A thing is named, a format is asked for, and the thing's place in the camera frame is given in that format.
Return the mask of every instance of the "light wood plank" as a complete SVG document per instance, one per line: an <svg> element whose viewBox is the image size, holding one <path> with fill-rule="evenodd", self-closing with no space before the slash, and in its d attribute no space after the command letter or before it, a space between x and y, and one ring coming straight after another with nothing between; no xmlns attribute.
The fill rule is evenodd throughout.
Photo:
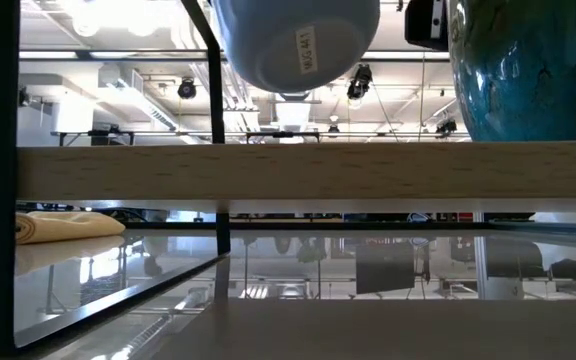
<svg viewBox="0 0 576 360"><path fill-rule="evenodd" d="M233 212L576 210L576 142L22 148L18 193Z"/></svg>

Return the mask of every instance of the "yellow cloth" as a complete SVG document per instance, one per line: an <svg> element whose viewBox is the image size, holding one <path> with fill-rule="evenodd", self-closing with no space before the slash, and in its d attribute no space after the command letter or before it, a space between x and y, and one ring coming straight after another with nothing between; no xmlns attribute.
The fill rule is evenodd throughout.
<svg viewBox="0 0 576 360"><path fill-rule="evenodd" d="M15 275L27 274L72 258L93 257L121 246L121 236L106 236L73 241L17 246Z"/></svg>
<svg viewBox="0 0 576 360"><path fill-rule="evenodd" d="M95 212L41 212L17 214L17 245L121 234L117 220Z"/></svg>

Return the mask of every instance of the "blue ceramic vase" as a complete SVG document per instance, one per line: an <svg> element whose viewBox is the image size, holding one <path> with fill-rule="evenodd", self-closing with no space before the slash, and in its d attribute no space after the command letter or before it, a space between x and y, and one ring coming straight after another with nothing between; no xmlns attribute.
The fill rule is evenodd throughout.
<svg viewBox="0 0 576 360"><path fill-rule="evenodd" d="M450 0L450 41L474 141L576 140L576 0Z"/></svg>

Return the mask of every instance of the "handwritten label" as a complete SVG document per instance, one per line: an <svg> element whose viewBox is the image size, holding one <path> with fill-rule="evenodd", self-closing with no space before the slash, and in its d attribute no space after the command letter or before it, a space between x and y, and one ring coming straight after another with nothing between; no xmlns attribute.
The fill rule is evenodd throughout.
<svg viewBox="0 0 576 360"><path fill-rule="evenodd" d="M315 39L315 27L307 26L297 30L297 54L299 55L299 67L301 74L317 72L317 42Z"/></svg>

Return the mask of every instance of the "display shelf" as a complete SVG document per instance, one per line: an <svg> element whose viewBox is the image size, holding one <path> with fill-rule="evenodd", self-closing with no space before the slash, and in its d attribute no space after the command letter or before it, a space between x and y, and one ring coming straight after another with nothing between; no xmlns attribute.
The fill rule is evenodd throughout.
<svg viewBox="0 0 576 360"><path fill-rule="evenodd" d="M25 148L18 198L231 212L576 211L576 142Z"/></svg>

